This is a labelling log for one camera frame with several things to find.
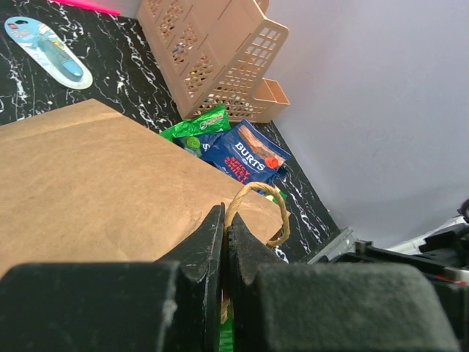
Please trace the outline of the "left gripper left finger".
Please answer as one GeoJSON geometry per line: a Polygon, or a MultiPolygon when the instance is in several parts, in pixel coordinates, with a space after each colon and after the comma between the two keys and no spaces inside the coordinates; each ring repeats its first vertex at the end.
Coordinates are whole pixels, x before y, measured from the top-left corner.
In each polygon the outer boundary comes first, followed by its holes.
{"type": "Polygon", "coordinates": [[[154,262],[24,263],[1,278],[3,351],[217,351],[225,207],[154,262]]]}

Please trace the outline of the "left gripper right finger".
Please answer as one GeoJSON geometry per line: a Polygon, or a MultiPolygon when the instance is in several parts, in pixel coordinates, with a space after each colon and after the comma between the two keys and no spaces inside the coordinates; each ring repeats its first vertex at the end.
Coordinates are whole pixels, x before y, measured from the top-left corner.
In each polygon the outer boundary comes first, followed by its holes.
{"type": "Polygon", "coordinates": [[[458,351],[433,286],[393,263],[289,264],[227,230],[236,351],[458,351]]]}

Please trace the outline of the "brown paper bag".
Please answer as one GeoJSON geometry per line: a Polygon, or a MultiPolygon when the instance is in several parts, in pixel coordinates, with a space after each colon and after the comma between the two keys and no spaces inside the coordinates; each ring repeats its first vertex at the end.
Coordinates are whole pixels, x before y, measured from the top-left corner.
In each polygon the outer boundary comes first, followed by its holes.
{"type": "Polygon", "coordinates": [[[1,271],[153,261],[242,184],[91,99],[1,127],[1,271]]]}

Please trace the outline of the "dark blue Burts chilli bag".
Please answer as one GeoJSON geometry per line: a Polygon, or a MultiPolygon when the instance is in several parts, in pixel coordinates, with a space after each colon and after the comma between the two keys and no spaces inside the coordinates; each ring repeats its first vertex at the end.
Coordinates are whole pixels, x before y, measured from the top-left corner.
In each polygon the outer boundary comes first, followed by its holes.
{"type": "Polygon", "coordinates": [[[202,160],[242,184],[272,183],[290,154],[248,120],[239,122],[202,155],[202,160]]]}

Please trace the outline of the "blue Burts chips bag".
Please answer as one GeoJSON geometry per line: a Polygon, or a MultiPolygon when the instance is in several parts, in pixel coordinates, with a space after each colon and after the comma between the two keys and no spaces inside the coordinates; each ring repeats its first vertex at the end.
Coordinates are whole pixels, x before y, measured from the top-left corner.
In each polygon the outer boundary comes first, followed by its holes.
{"type": "Polygon", "coordinates": [[[225,132],[204,133],[197,136],[175,138],[174,142],[182,149],[200,158],[225,132]]]}

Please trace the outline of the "green Chuba cassava chips bag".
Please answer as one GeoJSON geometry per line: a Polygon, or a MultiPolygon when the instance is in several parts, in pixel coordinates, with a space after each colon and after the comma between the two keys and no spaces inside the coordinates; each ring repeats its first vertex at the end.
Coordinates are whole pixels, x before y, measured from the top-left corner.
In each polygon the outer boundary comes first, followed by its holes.
{"type": "Polygon", "coordinates": [[[220,104],[190,120],[184,120],[159,133],[170,142],[184,136],[225,132],[231,128],[225,106],[220,104]]]}

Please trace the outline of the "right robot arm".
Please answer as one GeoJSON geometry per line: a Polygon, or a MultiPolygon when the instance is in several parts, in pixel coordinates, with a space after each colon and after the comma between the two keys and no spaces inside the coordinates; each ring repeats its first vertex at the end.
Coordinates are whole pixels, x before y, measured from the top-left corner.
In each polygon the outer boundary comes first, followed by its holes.
{"type": "Polygon", "coordinates": [[[371,241],[357,241],[355,253],[373,260],[401,263],[417,268],[436,282],[468,287],[468,201],[459,215],[463,222],[438,230],[423,239],[416,254],[380,249],[371,241]]]}

